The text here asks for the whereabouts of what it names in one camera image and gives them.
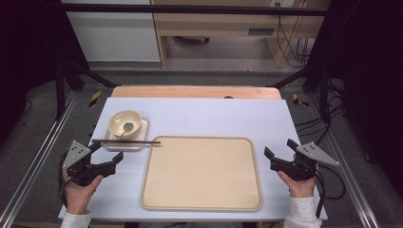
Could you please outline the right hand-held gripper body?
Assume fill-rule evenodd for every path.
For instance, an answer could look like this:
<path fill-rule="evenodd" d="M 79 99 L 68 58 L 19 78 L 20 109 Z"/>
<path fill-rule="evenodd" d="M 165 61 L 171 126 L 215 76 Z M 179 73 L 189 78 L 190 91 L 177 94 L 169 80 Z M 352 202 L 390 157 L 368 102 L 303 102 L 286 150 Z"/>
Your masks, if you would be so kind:
<path fill-rule="evenodd" d="M 317 171 L 319 162 L 339 166 L 339 162 L 324 152 L 315 143 L 299 145 L 292 161 L 281 161 L 281 169 L 293 181 L 306 181 Z"/>

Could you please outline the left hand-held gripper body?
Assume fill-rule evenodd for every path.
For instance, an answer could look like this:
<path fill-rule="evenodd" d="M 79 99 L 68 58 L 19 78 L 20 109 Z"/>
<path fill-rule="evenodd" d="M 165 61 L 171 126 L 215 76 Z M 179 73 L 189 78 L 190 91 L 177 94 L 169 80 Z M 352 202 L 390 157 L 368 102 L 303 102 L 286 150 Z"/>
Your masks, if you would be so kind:
<path fill-rule="evenodd" d="M 97 176 L 102 175 L 102 165 L 93 164 L 91 162 L 91 155 L 93 153 L 88 155 L 86 150 L 87 146 L 73 141 L 62 165 L 62 168 L 67 171 L 70 179 L 81 186 L 91 184 Z"/>

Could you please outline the beige bowl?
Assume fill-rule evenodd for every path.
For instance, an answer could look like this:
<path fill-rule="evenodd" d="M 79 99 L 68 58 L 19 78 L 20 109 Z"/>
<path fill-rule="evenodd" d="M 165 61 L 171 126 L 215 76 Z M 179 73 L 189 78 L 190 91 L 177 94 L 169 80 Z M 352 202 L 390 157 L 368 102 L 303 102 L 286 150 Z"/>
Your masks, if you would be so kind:
<path fill-rule="evenodd" d="M 125 123 L 133 123 L 134 127 L 130 131 L 131 137 L 135 138 L 142 127 L 142 116 L 135 110 L 123 110 L 115 113 L 108 122 L 108 131 L 118 138 L 123 132 L 123 125 Z"/>

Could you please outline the metal spoon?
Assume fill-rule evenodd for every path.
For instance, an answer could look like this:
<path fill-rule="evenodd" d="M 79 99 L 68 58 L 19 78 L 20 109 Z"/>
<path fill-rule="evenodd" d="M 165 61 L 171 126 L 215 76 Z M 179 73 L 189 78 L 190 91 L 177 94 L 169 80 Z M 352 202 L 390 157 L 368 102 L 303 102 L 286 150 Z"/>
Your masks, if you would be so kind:
<path fill-rule="evenodd" d="M 118 136 L 118 139 L 129 139 L 131 137 L 130 131 L 133 127 L 133 123 L 125 123 L 123 125 L 123 132 Z"/>

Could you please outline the square beige plate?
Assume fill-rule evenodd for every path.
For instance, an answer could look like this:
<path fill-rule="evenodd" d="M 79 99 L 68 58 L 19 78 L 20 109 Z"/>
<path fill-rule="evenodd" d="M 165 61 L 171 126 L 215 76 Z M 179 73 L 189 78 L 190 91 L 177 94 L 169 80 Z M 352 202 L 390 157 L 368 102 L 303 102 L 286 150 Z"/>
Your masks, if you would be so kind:
<path fill-rule="evenodd" d="M 118 139 L 114 135 L 112 135 L 108 130 L 106 132 L 105 139 L 106 140 L 134 140 L 134 141 L 144 141 L 146 138 L 148 128 L 148 119 L 146 117 L 142 117 L 142 127 L 140 129 L 139 134 L 133 139 Z M 108 150 L 129 150 L 135 151 L 140 150 L 144 145 L 142 143 L 112 143 L 105 142 L 104 147 Z"/>

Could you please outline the large beige tray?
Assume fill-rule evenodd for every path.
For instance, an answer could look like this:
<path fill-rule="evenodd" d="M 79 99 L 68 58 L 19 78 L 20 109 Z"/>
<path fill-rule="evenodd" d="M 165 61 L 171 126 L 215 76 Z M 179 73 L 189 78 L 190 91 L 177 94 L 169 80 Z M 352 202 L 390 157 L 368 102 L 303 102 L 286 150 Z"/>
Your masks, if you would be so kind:
<path fill-rule="evenodd" d="M 253 143 L 239 137 L 159 136 L 141 201 L 150 210 L 256 211 L 262 204 Z"/>

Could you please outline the person's right hand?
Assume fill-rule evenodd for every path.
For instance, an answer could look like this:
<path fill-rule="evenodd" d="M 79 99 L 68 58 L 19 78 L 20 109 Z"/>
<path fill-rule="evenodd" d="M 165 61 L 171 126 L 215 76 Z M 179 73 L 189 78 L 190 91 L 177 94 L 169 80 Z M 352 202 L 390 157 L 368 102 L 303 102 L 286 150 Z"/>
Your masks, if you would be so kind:
<path fill-rule="evenodd" d="M 316 179 L 295 181 L 283 171 L 278 171 L 278 176 L 288 186 L 292 198 L 310 198 L 314 195 Z"/>

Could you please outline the person's left hand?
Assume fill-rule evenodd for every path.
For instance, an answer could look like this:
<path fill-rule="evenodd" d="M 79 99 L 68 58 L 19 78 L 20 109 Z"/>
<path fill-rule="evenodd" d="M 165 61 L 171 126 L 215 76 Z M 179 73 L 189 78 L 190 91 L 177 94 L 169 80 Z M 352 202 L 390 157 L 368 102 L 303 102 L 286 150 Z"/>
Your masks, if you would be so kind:
<path fill-rule="evenodd" d="M 74 181 L 67 181 L 69 175 L 67 171 L 63 171 L 63 178 L 65 183 L 65 194 L 67 200 L 67 212 L 72 215 L 84 215 L 88 212 L 87 206 L 91 200 L 91 197 L 96 192 L 96 189 L 101 184 L 103 176 L 97 176 L 91 184 L 87 186 L 81 186 Z"/>

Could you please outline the yellow black floor tape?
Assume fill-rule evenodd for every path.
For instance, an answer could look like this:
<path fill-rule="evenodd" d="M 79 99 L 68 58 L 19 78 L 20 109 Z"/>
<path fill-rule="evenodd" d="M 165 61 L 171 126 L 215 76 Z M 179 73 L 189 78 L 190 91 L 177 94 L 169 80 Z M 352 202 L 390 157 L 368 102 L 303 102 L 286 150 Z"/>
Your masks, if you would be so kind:
<path fill-rule="evenodd" d="M 299 97 L 298 97 L 298 95 L 297 95 L 296 93 L 293 94 L 293 103 L 294 103 L 295 105 L 300 105 L 300 106 L 304 106 L 304 107 L 310 106 L 310 104 L 309 104 L 308 102 L 302 102 L 302 101 L 299 99 Z"/>
<path fill-rule="evenodd" d="M 96 103 L 97 103 L 97 101 L 98 101 L 98 99 L 99 99 L 101 93 L 102 93 L 102 91 L 96 91 L 96 92 L 93 94 L 93 96 L 92 96 L 92 98 L 91 98 L 91 100 L 90 100 L 90 103 L 89 103 L 89 105 L 88 105 L 89 107 L 93 107 L 93 106 L 96 105 Z"/>

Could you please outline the black metal stand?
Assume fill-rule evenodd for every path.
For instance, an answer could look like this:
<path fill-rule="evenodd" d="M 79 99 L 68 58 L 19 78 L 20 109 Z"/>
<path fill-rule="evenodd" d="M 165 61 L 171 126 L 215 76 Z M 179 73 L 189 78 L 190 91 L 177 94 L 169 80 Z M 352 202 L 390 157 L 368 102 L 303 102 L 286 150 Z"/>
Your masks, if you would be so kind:
<path fill-rule="evenodd" d="M 326 124 L 329 124 L 331 122 L 328 106 L 329 73 L 324 65 L 306 66 L 291 76 L 274 83 L 272 87 L 280 89 L 303 77 L 306 78 L 302 85 L 305 93 L 312 93 L 316 88 L 319 89 L 319 115 Z"/>
<path fill-rule="evenodd" d="M 55 119 L 59 121 L 66 110 L 66 96 L 65 85 L 67 82 L 71 90 L 81 90 L 84 88 L 84 82 L 81 79 L 81 75 L 84 74 L 94 81 L 100 83 L 103 86 L 114 88 L 119 86 L 105 79 L 101 75 L 91 71 L 88 67 L 79 65 L 72 61 L 65 61 L 58 64 L 55 69 L 55 83 L 56 83 L 56 95 L 57 95 L 57 113 Z"/>

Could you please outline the wooden table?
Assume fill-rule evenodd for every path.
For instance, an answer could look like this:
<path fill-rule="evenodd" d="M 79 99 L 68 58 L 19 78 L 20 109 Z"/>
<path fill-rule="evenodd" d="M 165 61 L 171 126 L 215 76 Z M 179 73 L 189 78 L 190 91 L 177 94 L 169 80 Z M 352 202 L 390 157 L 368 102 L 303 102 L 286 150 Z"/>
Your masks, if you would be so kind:
<path fill-rule="evenodd" d="M 195 85 L 121 85 L 113 89 L 113 98 L 231 98 L 280 100 L 273 87 L 195 86 Z"/>

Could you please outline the black curtain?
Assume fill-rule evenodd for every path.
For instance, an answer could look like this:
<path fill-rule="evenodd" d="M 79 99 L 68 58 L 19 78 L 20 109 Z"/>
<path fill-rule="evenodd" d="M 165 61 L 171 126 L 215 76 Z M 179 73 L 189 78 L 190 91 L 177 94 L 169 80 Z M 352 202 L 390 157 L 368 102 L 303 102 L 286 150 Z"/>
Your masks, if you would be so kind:
<path fill-rule="evenodd" d="M 331 0 L 311 52 L 313 89 L 327 73 L 369 154 L 403 197 L 403 0 Z"/>
<path fill-rule="evenodd" d="M 0 0 L 0 144 L 22 115 L 27 93 L 56 79 L 62 58 L 87 68 L 62 0 Z"/>

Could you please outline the white cabinet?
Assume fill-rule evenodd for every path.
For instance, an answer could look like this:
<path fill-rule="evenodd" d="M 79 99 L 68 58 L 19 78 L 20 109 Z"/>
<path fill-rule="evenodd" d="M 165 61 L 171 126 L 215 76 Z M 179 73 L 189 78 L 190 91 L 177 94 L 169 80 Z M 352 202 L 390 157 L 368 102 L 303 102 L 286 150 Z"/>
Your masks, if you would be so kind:
<path fill-rule="evenodd" d="M 88 61 L 160 61 L 151 13 L 68 12 L 67 16 Z"/>

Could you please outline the white power strip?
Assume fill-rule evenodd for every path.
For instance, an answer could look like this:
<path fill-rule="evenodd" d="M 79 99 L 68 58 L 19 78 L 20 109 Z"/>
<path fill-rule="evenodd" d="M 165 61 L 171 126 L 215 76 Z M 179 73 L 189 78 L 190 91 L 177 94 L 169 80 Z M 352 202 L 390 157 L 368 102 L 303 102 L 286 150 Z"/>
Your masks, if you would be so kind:
<path fill-rule="evenodd" d="M 274 8 L 292 8 L 295 0 L 271 0 L 269 6 Z"/>

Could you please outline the light wooden desk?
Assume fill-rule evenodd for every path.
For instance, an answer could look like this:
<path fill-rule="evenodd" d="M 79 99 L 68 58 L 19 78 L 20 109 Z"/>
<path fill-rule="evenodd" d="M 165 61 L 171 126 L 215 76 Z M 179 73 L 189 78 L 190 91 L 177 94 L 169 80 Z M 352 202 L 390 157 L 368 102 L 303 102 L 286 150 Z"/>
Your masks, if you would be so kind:
<path fill-rule="evenodd" d="M 153 5 L 270 7 L 271 0 L 150 0 Z M 331 0 L 295 0 L 293 8 L 327 9 Z M 321 16 L 277 16 L 238 14 L 155 13 L 158 36 L 164 37 L 246 37 L 264 38 L 277 67 L 289 59 L 297 39 L 315 39 L 323 22 Z"/>

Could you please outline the black horizontal bar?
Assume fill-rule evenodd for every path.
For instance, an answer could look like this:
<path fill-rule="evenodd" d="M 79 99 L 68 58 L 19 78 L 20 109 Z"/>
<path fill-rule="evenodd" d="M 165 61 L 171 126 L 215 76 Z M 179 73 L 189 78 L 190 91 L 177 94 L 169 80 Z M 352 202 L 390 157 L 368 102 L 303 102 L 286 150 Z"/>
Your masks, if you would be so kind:
<path fill-rule="evenodd" d="M 232 6 L 61 4 L 60 7 L 65 11 L 75 12 L 196 13 L 287 16 L 325 16 L 329 13 L 327 9 L 258 8 Z"/>

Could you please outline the aluminium rail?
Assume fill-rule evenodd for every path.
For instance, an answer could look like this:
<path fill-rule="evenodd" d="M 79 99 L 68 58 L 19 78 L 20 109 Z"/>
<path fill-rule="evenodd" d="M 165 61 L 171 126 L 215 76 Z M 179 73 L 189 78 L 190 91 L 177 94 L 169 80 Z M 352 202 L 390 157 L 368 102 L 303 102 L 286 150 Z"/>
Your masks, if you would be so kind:
<path fill-rule="evenodd" d="M 7 207 L 0 215 L 0 228 L 10 228 L 13 224 L 19 210 L 24 204 L 33 184 L 35 183 L 39 172 L 47 160 L 50 150 L 57 141 L 78 96 L 79 93 L 77 91 L 71 91 L 67 97 L 67 101 L 62 104 L 64 111 L 62 111 L 58 118 L 54 121 L 50 131 L 42 142 L 41 147 L 36 152 L 35 157 L 29 164 L 27 172 L 19 182 L 19 185 L 12 195 Z"/>
<path fill-rule="evenodd" d="M 310 103 L 310 106 L 315 111 L 316 116 L 320 118 L 321 126 L 325 129 L 325 133 L 322 133 L 318 140 L 319 144 L 325 145 L 327 152 L 329 152 L 330 155 L 338 161 L 338 166 L 336 169 L 338 170 L 338 174 L 345 184 L 345 190 L 349 194 L 350 200 L 355 207 L 363 228 L 379 228 L 379 223 L 374 215 L 374 212 L 364 196 L 364 193 L 362 192 L 362 189 L 359 186 L 353 171 L 346 162 L 331 130 L 331 126 L 333 125 L 332 118 L 337 113 L 342 111 L 342 103 L 322 103 L 321 100 L 314 95 L 308 95 L 307 99 Z"/>

